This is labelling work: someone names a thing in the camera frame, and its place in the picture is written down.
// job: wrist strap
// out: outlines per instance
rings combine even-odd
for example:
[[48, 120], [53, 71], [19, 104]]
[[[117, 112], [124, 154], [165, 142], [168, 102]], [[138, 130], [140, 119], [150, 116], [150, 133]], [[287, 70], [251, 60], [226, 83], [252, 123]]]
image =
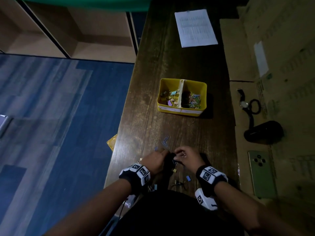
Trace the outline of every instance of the wrist strap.
[[202, 187], [203, 194], [206, 197], [215, 196], [214, 187], [218, 182], [228, 182], [226, 174], [207, 165], [198, 168], [196, 177]]
[[126, 179], [131, 185], [131, 194], [139, 194], [141, 188], [151, 179], [149, 170], [138, 163], [123, 169], [119, 174], [120, 179]]

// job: black cable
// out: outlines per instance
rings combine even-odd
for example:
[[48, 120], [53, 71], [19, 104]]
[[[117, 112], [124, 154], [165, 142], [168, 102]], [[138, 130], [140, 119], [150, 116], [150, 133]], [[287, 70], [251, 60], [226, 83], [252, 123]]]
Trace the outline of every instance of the black cable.
[[123, 211], [123, 208], [124, 208], [124, 206], [125, 206], [125, 202], [126, 202], [126, 200], [124, 201], [123, 206], [121, 207], [121, 211], [120, 211], [119, 219], [118, 219], [118, 220], [120, 220], [121, 212]]

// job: wood grain surface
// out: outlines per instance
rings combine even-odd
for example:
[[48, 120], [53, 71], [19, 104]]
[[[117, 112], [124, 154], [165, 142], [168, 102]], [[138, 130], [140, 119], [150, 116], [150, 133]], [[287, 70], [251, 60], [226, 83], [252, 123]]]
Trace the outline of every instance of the wood grain surface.
[[[166, 136], [169, 136], [167, 144], [171, 152], [181, 145], [196, 147], [207, 155], [213, 167], [238, 182], [235, 121], [219, 19], [238, 18], [236, 7], [241, 4], [236, 0], [152, 1], [105, 186], [117, 180], [121, 169], [156, 146], [162, 147], [161, 141]], [[204, 8], [219, 44], [182, 48], [174, 13]], [[161, 78], [205, 82], [208, 85], [206, 111], [198, 118], [158, 112]], [[175, 180], [183, 182], [187, 175], [192, 181], [185, 183], [186, 191], [170, 186]], [[194, 197], [198, 188], [195, 176], [177, 166], [169, 189]]]

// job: right hand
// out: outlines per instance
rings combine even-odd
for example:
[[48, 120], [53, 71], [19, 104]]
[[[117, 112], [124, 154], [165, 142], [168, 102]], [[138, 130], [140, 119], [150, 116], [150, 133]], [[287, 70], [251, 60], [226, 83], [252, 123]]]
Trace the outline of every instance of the right hand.
[[192, 173], [196, 174], [199, 167], [205, 165], [197, 149], [189, 146], [181, 146], [175, 149], [174, 160], [180, 161]]

